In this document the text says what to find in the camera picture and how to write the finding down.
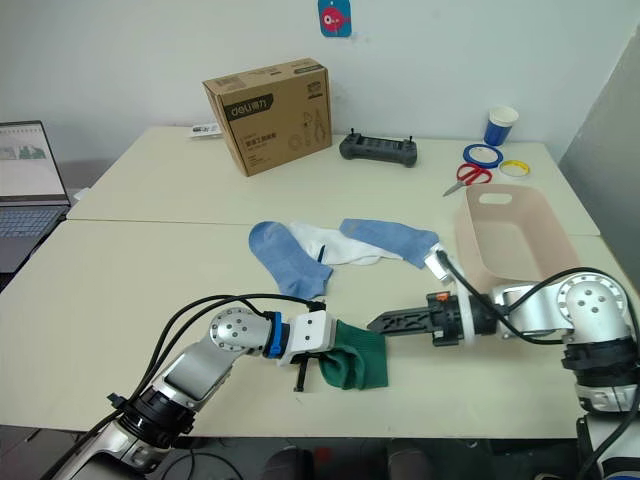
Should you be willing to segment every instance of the blue sock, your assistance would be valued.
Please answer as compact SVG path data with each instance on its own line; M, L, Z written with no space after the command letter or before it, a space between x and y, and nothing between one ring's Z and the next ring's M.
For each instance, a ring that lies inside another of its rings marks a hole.
M281 223L255 225L249 234L249 248L269 270L280 293L306 300L324 295L333 269L307 255Z
M397 253L418 268L424 268L424 257L438 242L438 235L429 230L416 230L402 223L380 220L345 218L340 231L345 237Z

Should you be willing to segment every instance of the blue cup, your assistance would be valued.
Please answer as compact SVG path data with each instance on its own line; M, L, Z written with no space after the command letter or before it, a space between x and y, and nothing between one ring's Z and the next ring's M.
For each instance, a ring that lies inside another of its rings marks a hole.
M497 147L502 145L518 120L518 112L511 107L495 107L489 110L489 121L484 133L484 143Z

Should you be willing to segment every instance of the laptop screen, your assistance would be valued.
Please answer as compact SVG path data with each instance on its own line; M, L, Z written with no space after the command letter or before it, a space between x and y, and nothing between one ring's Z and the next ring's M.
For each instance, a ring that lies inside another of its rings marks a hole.
M68 203L42 123L0 124L0 204Z

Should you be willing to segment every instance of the red fish sticker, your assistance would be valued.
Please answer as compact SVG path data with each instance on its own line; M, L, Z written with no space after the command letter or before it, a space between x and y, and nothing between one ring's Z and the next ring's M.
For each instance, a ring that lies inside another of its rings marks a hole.
M325 37L351 35L351 5L349 0L318 0L320 30Z

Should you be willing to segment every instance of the laptop keyboard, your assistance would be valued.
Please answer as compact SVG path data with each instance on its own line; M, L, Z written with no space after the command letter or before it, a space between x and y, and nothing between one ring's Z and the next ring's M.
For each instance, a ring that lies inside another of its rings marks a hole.
M59 209L0 210L0 238L37 237L58 215Z

